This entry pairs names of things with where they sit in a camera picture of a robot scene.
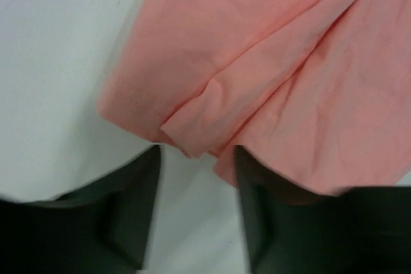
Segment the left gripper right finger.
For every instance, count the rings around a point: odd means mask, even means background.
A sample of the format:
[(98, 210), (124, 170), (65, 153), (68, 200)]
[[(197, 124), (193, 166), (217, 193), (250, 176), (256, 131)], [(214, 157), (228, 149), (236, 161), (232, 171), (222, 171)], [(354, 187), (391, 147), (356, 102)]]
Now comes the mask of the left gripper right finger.
[(245, 148), (234, 167), (251, 273), (409, 273), (410, 188), (307, 191)]

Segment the salmon pink t-shirt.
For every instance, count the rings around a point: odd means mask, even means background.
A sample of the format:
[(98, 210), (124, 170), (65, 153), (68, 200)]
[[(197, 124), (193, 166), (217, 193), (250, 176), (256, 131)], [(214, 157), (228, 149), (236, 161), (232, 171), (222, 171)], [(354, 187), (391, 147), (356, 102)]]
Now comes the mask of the salmon pink t-shirt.
[(100, 115), (189, 157), (232, 153), (305, 189), (410, 171), (410, 0), (144, 0)]

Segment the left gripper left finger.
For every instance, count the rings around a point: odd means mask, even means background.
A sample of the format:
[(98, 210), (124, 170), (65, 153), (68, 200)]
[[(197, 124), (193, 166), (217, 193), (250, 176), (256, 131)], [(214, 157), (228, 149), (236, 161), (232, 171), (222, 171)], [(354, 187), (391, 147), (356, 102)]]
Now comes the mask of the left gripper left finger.
[(1, 198), (1, 272), (141, 271), (160, 175), (155, 145), (57, 199)]

